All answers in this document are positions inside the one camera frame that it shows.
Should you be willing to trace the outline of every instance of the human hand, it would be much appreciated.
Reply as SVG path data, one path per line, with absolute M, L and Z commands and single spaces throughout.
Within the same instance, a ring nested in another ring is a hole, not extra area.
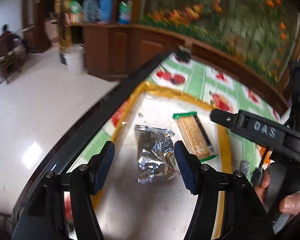
M 269 184 L 270 175 L 269 172 L 265 170 L 261 185 L 256 186 L 255 188 L 255 192 L 262 204 L 264 204 L 265 191 Z M 290 214 L 293 216 L 298 215 L 300 212 L 300 192 L 286 196 L 283 200 L 281 200 L 279 210 L 283 214 Z

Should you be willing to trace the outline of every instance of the floral mural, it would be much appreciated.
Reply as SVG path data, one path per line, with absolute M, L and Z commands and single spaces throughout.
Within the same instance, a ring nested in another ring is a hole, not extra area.
M 289 0 L 142 0 L 139 23 L 210 44 L 275 86 L 300 18 Z

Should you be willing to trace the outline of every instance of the trash can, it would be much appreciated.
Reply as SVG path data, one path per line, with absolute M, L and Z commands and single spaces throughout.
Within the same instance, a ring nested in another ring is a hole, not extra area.
M 71 75 L 80 75 L 83 70 L 83 53 L 84 46 L 82 44 L 74 44 L 64 52 L 68 71 Z

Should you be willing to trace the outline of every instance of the silver foil packet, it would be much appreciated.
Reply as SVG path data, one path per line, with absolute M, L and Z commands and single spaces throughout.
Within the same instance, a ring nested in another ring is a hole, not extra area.
M 168 129 L 136 125 L 138 142 L 138 183 L 167 181 L 176 175 L 173 141 L 175 133 Z

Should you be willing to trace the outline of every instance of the screw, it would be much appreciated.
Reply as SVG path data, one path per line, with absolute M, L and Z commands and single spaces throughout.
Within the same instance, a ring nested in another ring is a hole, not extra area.
M 80 170 L 80 171 L 85 171 L 87 168 L 88 168 L 88 165 L 87 165 L 87 164 L 81 164 L 81 165 L 79 166 L 79 170 Z
M 241 171 L 235 171 L 234 174 L 239 178 L 243 176 L 243 173 Z
M 200 168 L 204 171 L 207 171 L 210 169 L 210 166 L 208 164 L 201 164 Z
M 51 178 L 51 177 L 53 177 L 54 176 L 54 172 L 53 171 L 48 171 L 47 173 L 46 173 L 46 177 L 47 178 Z

